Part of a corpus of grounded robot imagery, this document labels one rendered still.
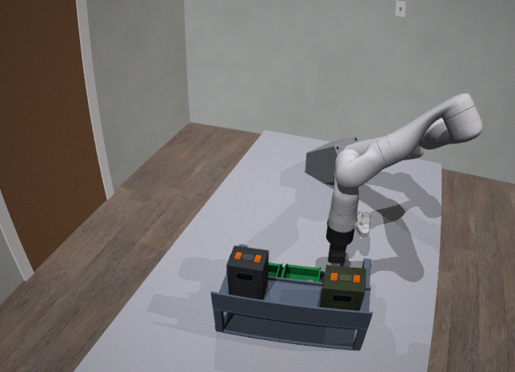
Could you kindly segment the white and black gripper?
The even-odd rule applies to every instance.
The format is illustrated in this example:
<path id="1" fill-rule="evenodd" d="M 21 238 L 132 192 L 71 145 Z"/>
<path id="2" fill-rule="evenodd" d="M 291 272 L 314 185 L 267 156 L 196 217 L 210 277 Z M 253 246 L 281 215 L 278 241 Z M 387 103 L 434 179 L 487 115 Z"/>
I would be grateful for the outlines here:
<path id="1" fill-rule="evenodd" d="M 356 212 L 354 215 L 343 217 L 335 214 L 330 208 L 326 232 L 326 239 L 330 243 L 328 262 L 347 267 L 349 254 L 345 250 L 353 241 L 354 230 L 361 237 L 368 237 L 370 221 L 369 211 L 363 211 L 358 216 Z"/>

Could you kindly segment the grey metal shelf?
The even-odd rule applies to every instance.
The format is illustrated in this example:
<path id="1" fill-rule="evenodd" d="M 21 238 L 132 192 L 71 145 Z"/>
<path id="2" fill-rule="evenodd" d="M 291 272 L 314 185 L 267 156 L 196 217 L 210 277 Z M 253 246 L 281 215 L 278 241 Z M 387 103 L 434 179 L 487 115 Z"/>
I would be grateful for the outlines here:
<path id="1" fill-rule="evenodd" d="M 211 291 L 216 331 L 303 346 L 361 350 L 373 315 L 369 312 L 372 259 L 364 258 L 363 263 L 366 280 L 360 311 L 320 307 L 323 271 L 319 282 L 268 276 L 261 300 L 229 294 L 226 270 L 219 293 Z M 223 311 L 230 313 L 226 326 Z M 359 330 L 354 340 L 355 329 Z"/>

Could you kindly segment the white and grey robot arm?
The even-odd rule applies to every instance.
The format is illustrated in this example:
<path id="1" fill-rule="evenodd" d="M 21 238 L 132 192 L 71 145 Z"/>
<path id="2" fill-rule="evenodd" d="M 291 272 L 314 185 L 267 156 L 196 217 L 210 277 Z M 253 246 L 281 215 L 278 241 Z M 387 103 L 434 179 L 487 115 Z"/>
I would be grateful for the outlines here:
<path id="1" fill-rule="evenodd" d="M 468 142 L 482 130 L 471 96 L 459 94 L 392 134 L 346 146 L 335 160 L 331 210 L 343 217 L 354 215 L 359 201 L 358 187 L 381 170 L 402 160 L 420 158 L 424 149 Z"/>

